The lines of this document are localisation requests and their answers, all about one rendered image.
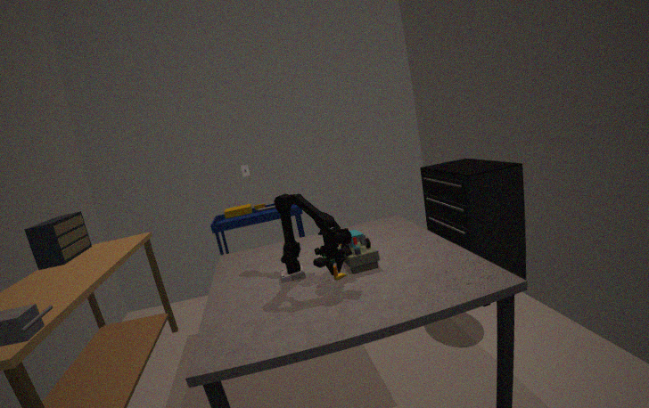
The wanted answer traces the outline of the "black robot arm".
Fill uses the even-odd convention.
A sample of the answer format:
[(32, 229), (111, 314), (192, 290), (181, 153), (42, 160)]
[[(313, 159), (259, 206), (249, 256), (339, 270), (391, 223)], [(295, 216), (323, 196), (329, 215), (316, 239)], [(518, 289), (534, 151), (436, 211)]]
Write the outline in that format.
[(341, 227), (334, 221), (332, 216), (318, 210), (304, 199), (301, 194), (288, 195), (285, 193), (276, 197), (274, 203), (276, 210), (280, 214), (283, 227), (284, 245), (281, 261), (285, 263), (288, 274), (300, 271), (300, 263), (297, 260), (300, 253), (300, 243), (294, 240), (290, 214), (292, 204), (296, 204), (315, 220), (316, 225), (321, 229), (318, 235), (323, 235), (325, 245), (351, 243), (352, 235), (348, 228), (340, 229)]

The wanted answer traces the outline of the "yellow wheel chock with orange handle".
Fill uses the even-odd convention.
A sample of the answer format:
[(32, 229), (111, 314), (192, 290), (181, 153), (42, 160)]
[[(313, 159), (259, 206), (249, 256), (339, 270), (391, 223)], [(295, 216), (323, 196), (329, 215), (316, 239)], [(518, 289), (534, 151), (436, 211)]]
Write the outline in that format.
[(340, 278), (343, 278), (343, 277), (347, 276), (347, 274), (345, 274), (345, 273), (338, 273), (336, 266), (333, 267), (333, 271), (334, 271), (334, 279), (335, 280), (339, 280)]

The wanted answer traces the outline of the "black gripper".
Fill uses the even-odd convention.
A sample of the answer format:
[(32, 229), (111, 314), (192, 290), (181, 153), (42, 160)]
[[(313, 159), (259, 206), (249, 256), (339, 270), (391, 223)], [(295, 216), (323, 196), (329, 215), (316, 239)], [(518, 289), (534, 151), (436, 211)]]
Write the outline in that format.
[(351, 249), (343, 248), (339, 249), (338, 252), (338, 247), (339, 245), (337, 243), (334, 243), (333, 245), (324, 245), (325, 248), (325, 253), (326, 258), (317, 258), (313, 261), (314, 266), (318, 268), (322, 267), (327, 267), (331, 274), (334, 274), (333, 271), (333, 264), (331, 263), (331, 260), (335, 259), (336, 265), (338, 272), (341, 271), (341, 267), (343, 265), (344, 260), (346, 259), (343, 255), (346, 255), (347, 257), (352, 255)]

